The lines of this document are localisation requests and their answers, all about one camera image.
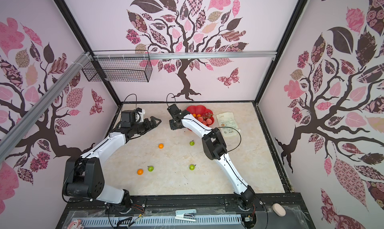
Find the purple fake grape bunch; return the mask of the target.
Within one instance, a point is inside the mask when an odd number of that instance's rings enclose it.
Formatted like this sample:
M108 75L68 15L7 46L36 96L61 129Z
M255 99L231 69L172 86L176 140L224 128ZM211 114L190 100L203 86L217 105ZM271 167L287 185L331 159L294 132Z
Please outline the purple fake grape bunch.
M204 114L202 114L202 117L204 120L211 119L212 116L213 116L213 113L211 111L208 111L208 112L205 112Z

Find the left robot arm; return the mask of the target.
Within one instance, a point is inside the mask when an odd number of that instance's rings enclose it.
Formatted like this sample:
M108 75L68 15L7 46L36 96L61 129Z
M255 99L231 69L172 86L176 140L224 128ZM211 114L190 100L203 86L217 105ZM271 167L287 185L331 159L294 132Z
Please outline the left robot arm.
M145 110L125 110L110 133L95 148L66 162L62 196L80 201L96 200L117 207L121 214L133 207L128 190L117 189L105 182L103 164L117 149L155 129L161 122L154 116L145 118Z

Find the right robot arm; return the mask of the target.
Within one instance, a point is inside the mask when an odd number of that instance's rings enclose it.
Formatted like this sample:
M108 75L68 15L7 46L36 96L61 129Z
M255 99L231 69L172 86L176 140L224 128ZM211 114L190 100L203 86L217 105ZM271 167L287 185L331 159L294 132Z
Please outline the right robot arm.
M231 182L239 207L242 210L251 208L257 198L256 193L233 164L220 129L208 127L189 111L180 110L176 104L171 104L167 110L172 117L170 119L170 128L172 130L187 128L198 135L202 139L204 153L207 158L215 161Z

